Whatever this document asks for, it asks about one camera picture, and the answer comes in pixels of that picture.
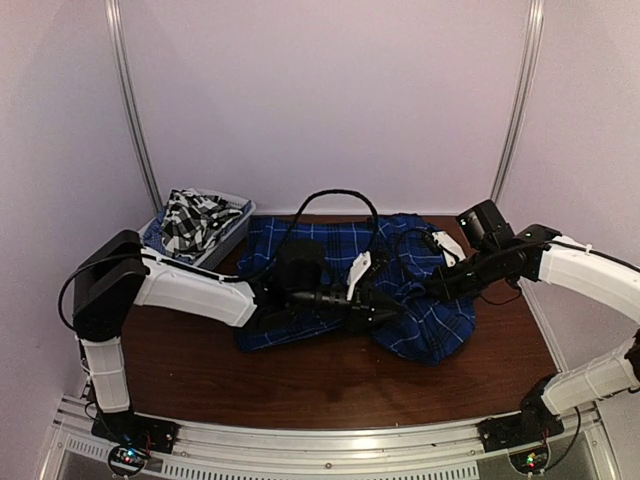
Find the blue plaid long sleeve shirt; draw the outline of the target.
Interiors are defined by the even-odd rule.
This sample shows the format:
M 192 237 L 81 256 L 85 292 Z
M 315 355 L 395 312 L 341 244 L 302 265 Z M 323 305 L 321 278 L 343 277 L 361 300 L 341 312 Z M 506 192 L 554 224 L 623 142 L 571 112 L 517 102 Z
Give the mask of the blue plaid long sleeve shirt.
M 300 222 L 289 240 L 309 238 L 321 243 L 330 268 L 344 284 L 353 260 L 370 241 L 372 223 L 371 219 L 330 224 Z M 262 268 L 273 256 L 289 225 L 276 217 L 254 217 L 246 250 L 238 261 L 239 274 L 248 275 Z M 401 358 L 435 366 L 469 340 L 476 328 L 476 313 L 473 300 L 468 297 L 443 303 L 427 296 L 423 281 L 437 266 L 445 265 L 445 261 L 442 255 L 429 251 L 417 230 L 441 231 L 417 214 L 379 218 L 373 249 L 389 253 L 391 262 L 377 277 L 376 287 L 404 310 L 399 319 L 370 330 L 370 335 Z M 240 351 L 252 352 L 345 330 L 345 322 L 340 319 L 306 312 L 299 317 L 293 325 L 267 333 L 236 330 L 234 340 Z

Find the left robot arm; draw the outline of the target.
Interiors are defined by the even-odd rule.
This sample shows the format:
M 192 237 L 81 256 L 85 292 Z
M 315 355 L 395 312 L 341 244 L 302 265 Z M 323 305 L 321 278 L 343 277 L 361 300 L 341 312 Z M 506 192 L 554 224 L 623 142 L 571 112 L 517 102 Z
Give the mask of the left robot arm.
M 311 239 L 287 241 L 272 261 L 248 277 L 206 271 L 153 252 L 133 230 L 123 230 L 85 260 L 63 283 L 73 311 L 63 322 L 79 341 L 99 417 L 123 444 L 144 433 L 127 385 L 122 329 L 133 306 L 162 307 L 249 331 L 289 327 L 299 313 L 328 316 L 350 330 L 378 327 L 402 314 L 376 277 L 389 263 L 365 251 L 351 263 L 343 285 L 327 285 L 332 271 L 324 247 Z

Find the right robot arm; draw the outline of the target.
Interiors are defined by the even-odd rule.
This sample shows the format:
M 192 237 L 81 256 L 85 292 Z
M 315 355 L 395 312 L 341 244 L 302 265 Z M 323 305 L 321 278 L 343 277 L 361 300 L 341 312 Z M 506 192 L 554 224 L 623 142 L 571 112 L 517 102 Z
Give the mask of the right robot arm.
M 638 267 L 540 224 L 514 233 L 492 200 L 476 204 L 456 221 L 475 252 L 437 267 L 424 283 L 428 296 L 449 302 L 478 295 L 500 280 L 527 279 L 569 289 L 639 320 Z M 539 381 L 523 398 L 513 433 L 533 441 L 570 409 L 638 389 L 639 338 L 633 336 L 604 355 Z

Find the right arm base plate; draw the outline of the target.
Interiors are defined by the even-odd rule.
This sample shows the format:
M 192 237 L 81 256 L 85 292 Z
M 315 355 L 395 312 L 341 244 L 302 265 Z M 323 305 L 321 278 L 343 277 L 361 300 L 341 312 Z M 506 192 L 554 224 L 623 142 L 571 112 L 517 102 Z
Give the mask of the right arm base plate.
M 541 442 L 544 437 L 564 432 L 561 420 L 551 417 L 541 424 L 527 422 L 521 413 L 499 418 L 487 418 L 477 424 L 477 431 L 486 453 L 512 449 Z

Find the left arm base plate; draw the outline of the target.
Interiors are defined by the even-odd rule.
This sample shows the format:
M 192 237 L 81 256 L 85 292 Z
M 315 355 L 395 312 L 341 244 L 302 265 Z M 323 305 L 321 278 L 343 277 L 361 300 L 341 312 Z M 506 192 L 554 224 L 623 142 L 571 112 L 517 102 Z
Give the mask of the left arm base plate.
M 172 421 L 120 412 L 99 415 L 91 434 L 143 452 L 171 454 L 178 430 L 179 425 Z

